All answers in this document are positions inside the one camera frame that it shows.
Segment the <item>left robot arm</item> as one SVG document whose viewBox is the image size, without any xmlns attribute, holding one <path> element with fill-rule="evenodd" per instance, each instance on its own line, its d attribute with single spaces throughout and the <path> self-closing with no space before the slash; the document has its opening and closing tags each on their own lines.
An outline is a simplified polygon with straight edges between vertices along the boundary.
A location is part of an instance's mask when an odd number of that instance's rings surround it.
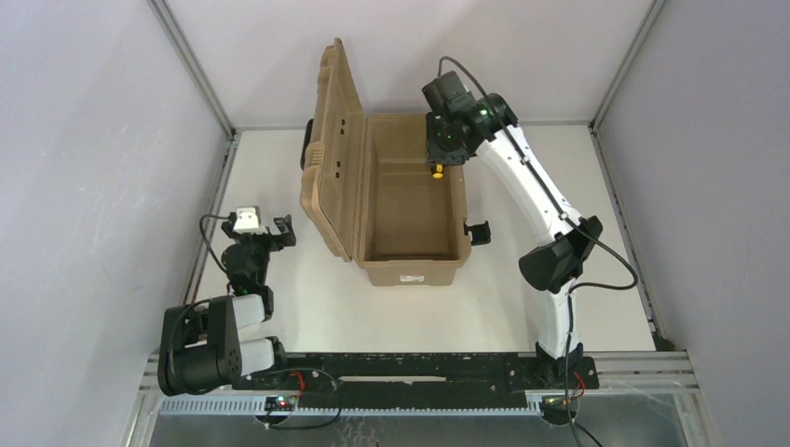
<svg viewBox="0 0 790 447">
<path fill-rule="evenodd" d="M 272 335 L 242 341 L 242 329 L 270 320 L 274 292 L 266 284 L 272 253 L 296 243 L 291 215 L 274 220 L 272 233 L 247 211 L 222 218 L 231 244 L 217 257 L 229 293 L 166 310 L 157 380 L 167 396 L 206 394 L 247 376 L 278 370 L 286 355 Z"/>
</svg>

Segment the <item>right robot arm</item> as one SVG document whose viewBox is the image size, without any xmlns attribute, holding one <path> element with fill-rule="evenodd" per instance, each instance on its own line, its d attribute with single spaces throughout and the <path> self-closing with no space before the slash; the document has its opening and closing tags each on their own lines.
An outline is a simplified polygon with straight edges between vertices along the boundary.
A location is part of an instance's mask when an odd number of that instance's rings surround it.
<svg viewBox="0 0 790 447">
<path fill-rule="evenodd" d="M 429 88 L 423 94 L 429 105 L 430 168 L 440 172 L 477 157 L 504 183 L 537 243 L 518 266 L 541 296 L 544 327 L 538 333 L 538 357 L 554 372 L 563 362 L 575 365 L 583 357 L 583 345 L 572 324 L 571 289 L 603 231 L 600 220 L 582 216 L 565 199 L 502 97 L 475 99 L 469 92 L 443 94 Z"/>
</svg>

